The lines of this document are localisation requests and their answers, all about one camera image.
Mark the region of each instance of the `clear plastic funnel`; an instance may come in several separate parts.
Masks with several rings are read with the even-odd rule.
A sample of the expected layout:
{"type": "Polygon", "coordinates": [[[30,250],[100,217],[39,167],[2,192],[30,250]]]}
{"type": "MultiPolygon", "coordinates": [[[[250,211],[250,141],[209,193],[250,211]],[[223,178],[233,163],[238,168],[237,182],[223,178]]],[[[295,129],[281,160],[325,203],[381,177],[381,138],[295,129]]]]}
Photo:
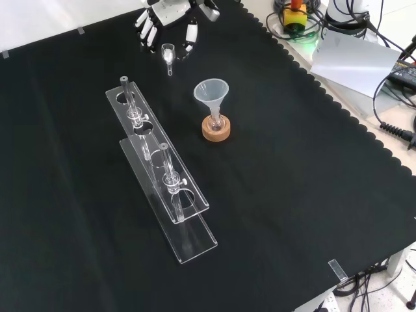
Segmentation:
{"type": "Polygon", "coordinates": [[[228,93],[228,84],[221,79],[212,78],[200,82],[194,89],[194,97],[211,110],[208,126],[219,131],[224,128],[225,121],[220,115],[220,105],[228,93]]]}
{"type": "Polygon", "coordinates": [[[194,97],[209,108],[219,107],[228,93],[228,84],[221,79],[204,80],[194,89],[194,97]]]}

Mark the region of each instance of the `hole in rack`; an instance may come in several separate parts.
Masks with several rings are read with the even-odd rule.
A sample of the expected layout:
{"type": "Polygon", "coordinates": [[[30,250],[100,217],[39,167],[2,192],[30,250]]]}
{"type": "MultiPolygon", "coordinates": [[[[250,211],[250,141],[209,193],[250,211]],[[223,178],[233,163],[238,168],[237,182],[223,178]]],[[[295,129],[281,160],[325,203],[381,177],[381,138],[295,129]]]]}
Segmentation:
{"type": "Polygon", "coordinates": [[[171,202],[175,208],[180,205],[182,209],[186,209],[194,205],[195,195],[193,191],[181,188],[178,193],[172,195],[171,202]]]}
{"type": "Polygon", "coordinates": [[[155,168],[163,167],[163,156],[161,150],[158,149],[150,154],[150,163],[155,168]]]}
{"type": "MultiPolygon", "coordinates": [[[[136,98],[135,93],[132,92],[132,94],[133,94],[133,99],[136,98]]],[[[123,104],[123,105],[127,104],[127,99],[125,98],[124,92],[117,94],[116,99],[117,99],[117,102],[120,103],[120,104],[123,104]]]]}
{"type": "Polygon", "coordinates": [[[140,128],[133,128],[133,131],[137,135],[148,135],[153,131],[153,124],[147,120],[143,121],[143,125],[140,128]]]}

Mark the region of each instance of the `test tube rack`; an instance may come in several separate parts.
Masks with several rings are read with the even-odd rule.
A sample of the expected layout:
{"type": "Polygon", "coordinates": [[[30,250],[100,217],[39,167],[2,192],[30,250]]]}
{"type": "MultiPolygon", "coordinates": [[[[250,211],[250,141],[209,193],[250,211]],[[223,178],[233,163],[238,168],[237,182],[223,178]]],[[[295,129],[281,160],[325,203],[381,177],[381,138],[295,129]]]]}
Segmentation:
{"type": "Polygon", "coordinates": [[[137,85],[126,76],[106,92],[127,138],[120,145],[180,263],[218,245],[201,213],[209,208],[137,85]]]}

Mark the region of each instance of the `robot finger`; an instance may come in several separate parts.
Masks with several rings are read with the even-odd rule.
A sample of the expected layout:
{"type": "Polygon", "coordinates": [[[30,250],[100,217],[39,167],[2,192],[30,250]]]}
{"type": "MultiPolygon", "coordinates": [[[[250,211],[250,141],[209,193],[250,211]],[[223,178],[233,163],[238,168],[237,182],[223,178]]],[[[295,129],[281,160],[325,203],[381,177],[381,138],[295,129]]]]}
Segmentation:
{"type": "Polygon", "coordinates": [[[142,26],[142,24],[148,18],[148,16],[149,16],[149,12],[147,10],[145,10],[142,13],[142,15],[140,15],[139,18],[136,20],[135,27],[139,28],[140,26],[142,26]]]}
{"type": "Polygon", "coordinates": [[[188,58],[192,50],[194,49],[196,39],[198,38],[198,23],[196,19],[188,24],[187,37],[185,39],[185,44],[183,44],[183,50],[178,53],[179,60],[185,60],[188,58]]]}
{"type": "Polygon", "coordinates": [[[156,52],[156,50],[155,50],[155,44],[156,44],[156,41],[157,41],[157,34],[158,34],[158,30],[157,30],[156,26],[153,26],[151,28],[150,33],[149,33],[149,36],[148,36],[148,44],[147,44],[148,49],[152,53],[156,52]]]}
{"type": "Polygon", "coordinates": [[[140,34],[140,41],[142,43],[142,46],[144,46],[145,42],[147,42],[146,37],[149,34],[150,29],[153,27],[153,22],[150,20],[150,18],[148,17],[146,19],[146,22],[143,26],[143,29],[141,32],[138,32],[138,34],[140,34]]]}

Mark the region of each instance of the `yellow device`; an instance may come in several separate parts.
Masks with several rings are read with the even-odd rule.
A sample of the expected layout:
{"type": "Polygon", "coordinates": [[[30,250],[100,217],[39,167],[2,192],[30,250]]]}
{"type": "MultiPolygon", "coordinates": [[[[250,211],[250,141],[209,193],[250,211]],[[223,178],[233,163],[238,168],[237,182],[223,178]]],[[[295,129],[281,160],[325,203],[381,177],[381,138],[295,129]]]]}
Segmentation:
{"type": "MultiPolygon", "coordinates": [[[[306,12],[306,5],[301,5],[299,10],[306,12]]],[[[283,24],[293,32],[304,31],[306,28],[307,15],[295,12],[289,8],[283,10],[283,24]]]]}

